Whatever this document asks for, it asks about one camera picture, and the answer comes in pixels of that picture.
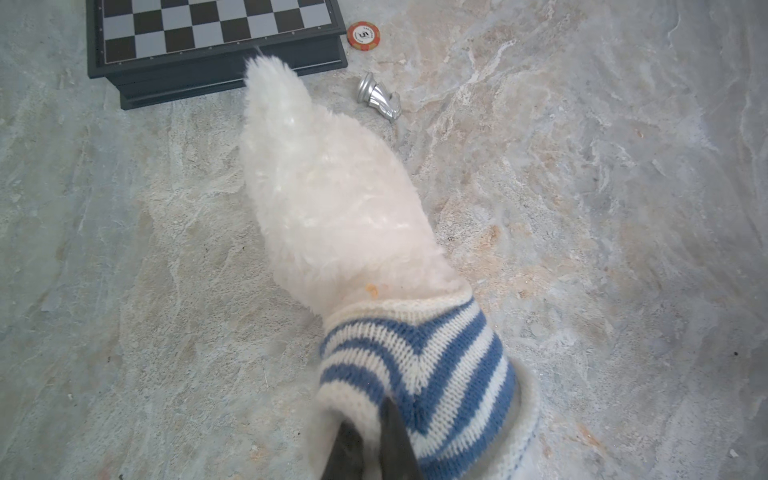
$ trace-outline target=knitted sweater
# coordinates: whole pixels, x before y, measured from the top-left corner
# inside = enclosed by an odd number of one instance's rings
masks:
[[[377,444],[382,404],[392,397],[427,480],[464,475],[499,434],[515,393],[502,341],[471,293],[462,301],[348,311],[320,347],[321,404]]]

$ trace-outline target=silver chess piece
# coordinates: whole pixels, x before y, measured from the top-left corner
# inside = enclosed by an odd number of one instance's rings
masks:
[[[357,101],[375,108],[389,123],[395,123],[402,113],[400,95],[396,91],[390,94],[383,84],[373,79],[370,72],[357,84]]]

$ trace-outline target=marble floor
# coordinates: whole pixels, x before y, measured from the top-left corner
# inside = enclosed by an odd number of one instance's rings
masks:
[[[540,376],[536,475],[768,478],[768,2],[340,3],[382,43],[306,84]],[[243,202],[243,92],[122,111],[83,4],[0,3],[0,479],[307,478],[321,329]]]

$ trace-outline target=black and white checkered board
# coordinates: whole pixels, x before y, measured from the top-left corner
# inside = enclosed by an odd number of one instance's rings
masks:
[[[104,63],[331,23],[324,0],[100,0]]]

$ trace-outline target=red poker chip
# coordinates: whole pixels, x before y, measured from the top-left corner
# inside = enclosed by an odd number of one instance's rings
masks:
[[[368,51],[376,48],[382,39],[379,29],[370,22],[353,23],[346,30],[349,44],[358,50]]]

